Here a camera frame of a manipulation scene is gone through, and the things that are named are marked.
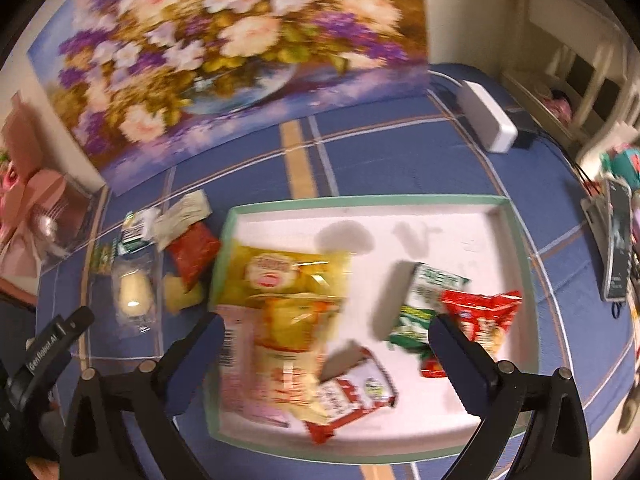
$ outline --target blue tablecloth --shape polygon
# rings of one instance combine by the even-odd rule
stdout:
[[[504,108],[526,114],[504,88],[475,68],[433,69],[479,82]],[[343,108],[286,128],[267,128],[182,162],[119,197],[103,190],[92,224],[94,236],[40,280],[38,330],[55,314],[66,316],[83,302],[97,317],[85,345],[75,350],[76,357],[58,381],[56,395],[63,409],[68,408],[78,381],[78,352],[86,352],[85,363],[103,373],[129,370],[143,358],[161,356],[203,312],[204,306],[179,316],[162,314],[158,336],[117,337],[110,279],[89,274],[88,251],[95,243],[113,240],[130,210],[150,205],[167,208],[184,193],[203,189],[213,208],[207,224],[218,234],[229,208],[302,198],[300,192],[498,194],[512,199],[526,232],[536,291],[540,372],[550,373],[559,366],[573,369],[593,436],[632,386],[635,355],[628,308],[614,320],[609,304],[600,300],[602,263],[580,209],[584,191],[546,140],[535,140],[530,150],[485,154],[460,114],[454,90],[452,83],[434,76],[425,95]],[[290,162],[293,152],[302,154],[302,166]],[[296,174],[299,171],[307,174]],[[172,269],[165,257],[162,270]],[[356,465],[300,462],[217,442],[207,434],[201,393],[177,417],[177,424],[212,478],[359,480],[371,475]],[[140,436],[133,434],[132,439],[138,442]],[[520,437],[511,439],[496,474],[511,463],[519,443]],[[396,479],[418,474],[423,479],[440,478],[454,459],[392,465],[385,474]],[[150,478],[161,478],[148,451],[142,460]]]

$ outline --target white power adapter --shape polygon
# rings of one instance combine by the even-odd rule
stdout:
[[[463,81],[458,104],[476,131],[482,146],[491,153],[506,153],[518,137],[518,129],[482,85]]]

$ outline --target red wrapper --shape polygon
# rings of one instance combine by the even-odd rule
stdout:
[[[398,394],[389,376],[368,349],[361,348],[360,352],[362,358],[353,367],[318,387],[318,398],[329,414],[329,423],[320,426],[306,422],[315,444],[324,444],[337,428],[396,403]]]
[[[522,304],[522,294],[513,290],[496,296],[482,296],[445,290],[440,295],[440,301],[469,341],[476,341],[489,355],[495,357],[518,307]],[[446,377],[431,351],[424,356],[421,373],[430,378]]]
[[[196,222],[171,242],[166,250],[174,258],[175,267],[188,291],[218,254],[220,240],[211,234],[203,222]]]

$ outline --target white tray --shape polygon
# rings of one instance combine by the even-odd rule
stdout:
[[[340,428],[322,446],[311,443],[299,421],[274,428],[221,412],[217,381],[206,384],[210,434],[248,449],[322,462],[391,463],[459,451],[478,425],[448,379],[427,379],[419,359],[384,341],[407,290],[414,262],[471,280],[466,290],[498,294],[521,290],[524,304],[498,359],[522,371],[538,370],[538,327],[529,265],[508,199],[473,195],[393,195],[318,198],[239,206],[229,212],[211,297],[220,291],[230,241],[265,248],[353,251],[350,293],[330,344],[325,375],[340,372],[350,346],[369,348],[398,390],[395,409],[382,409]],[[331,355],[337,356],[332,361]]]

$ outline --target teal toy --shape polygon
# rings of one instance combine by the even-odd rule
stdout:
[[[640,189],[640,150],[629,146],[600,156],[604,173],[624,178],[631,191]]]

